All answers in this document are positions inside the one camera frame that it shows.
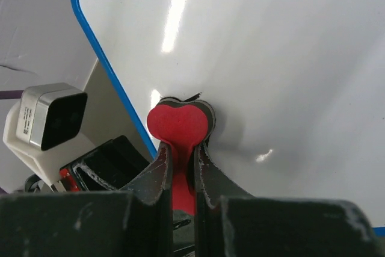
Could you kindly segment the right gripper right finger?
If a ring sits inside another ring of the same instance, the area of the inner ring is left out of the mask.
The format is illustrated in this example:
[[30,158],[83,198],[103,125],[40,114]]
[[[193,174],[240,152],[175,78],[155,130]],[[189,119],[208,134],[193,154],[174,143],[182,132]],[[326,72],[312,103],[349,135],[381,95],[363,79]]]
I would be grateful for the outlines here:
[[254,197],[194,150],[197,256],[375,256],[376,236],[344,200]]

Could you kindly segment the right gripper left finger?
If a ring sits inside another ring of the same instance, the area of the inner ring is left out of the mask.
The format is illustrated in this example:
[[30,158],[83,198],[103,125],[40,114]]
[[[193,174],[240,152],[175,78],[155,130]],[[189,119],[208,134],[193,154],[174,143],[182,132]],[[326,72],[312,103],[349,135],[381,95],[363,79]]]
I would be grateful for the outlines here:
[[118,191],[1,197],[2,256],[171,256],[171,147]]

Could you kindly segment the red whiteboard eraser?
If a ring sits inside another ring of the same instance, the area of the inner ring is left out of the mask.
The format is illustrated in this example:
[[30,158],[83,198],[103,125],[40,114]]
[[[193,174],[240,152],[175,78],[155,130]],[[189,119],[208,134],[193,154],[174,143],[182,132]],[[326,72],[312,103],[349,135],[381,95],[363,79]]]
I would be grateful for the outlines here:
[[173,166],[172,206],[193,215],[195,213],[195,189],[192,173],[193,152],[206,141],[215,128],[213,107],[206,101],[181,101],[164,98],[147,116],[147,128],[152,136],[170,145]]

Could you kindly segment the blue framed whiteboard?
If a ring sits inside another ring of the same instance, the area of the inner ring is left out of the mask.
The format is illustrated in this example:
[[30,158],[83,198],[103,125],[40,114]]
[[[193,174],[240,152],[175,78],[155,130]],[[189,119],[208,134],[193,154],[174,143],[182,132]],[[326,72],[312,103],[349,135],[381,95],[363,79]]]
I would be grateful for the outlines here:
[[345,199],[384,235],[384,0],[71,0],[151,155],[161,98],[216,113],[255,196]]

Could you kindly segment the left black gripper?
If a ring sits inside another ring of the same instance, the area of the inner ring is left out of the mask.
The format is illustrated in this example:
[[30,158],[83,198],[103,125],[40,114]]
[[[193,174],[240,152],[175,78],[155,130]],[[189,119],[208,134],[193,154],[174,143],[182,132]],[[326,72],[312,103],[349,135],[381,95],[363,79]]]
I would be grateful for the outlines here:
[[126,136],[111,139],[60,168],[64,191],[121,190],[149,165]]

